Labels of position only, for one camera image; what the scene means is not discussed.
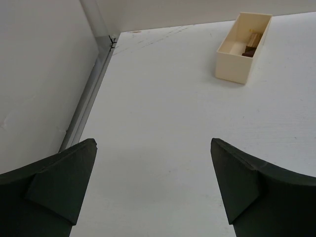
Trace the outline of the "light wood block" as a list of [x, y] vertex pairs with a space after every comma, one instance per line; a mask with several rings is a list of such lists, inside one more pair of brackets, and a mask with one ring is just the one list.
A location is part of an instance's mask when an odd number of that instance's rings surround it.
[[251, 51], [256, 49], [260, 43], [261, 38], [261, 33], [252, 33], [246, 45], [245, 51]]

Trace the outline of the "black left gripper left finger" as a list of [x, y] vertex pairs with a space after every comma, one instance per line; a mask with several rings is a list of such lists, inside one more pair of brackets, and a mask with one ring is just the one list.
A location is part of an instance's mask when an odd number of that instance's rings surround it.
[[2, 237], [68, 237], [95, 163], [93, 138], [0, 176]]

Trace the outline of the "dark brown wood block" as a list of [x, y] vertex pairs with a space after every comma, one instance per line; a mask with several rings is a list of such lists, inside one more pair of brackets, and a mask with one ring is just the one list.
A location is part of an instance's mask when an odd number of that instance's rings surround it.
[[254, 56], [255, 51], [256, 51], [255, 49], [247, 51], [247, 52], [243, 53], [242, 56], [251, 57], [252, 58]]

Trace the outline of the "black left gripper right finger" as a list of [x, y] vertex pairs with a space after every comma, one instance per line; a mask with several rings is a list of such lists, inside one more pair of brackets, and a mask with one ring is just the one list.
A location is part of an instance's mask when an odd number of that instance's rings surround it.
[[314, 237], [316, 179], [213, 138], [211, 158], [228, 222], [238, 237]]

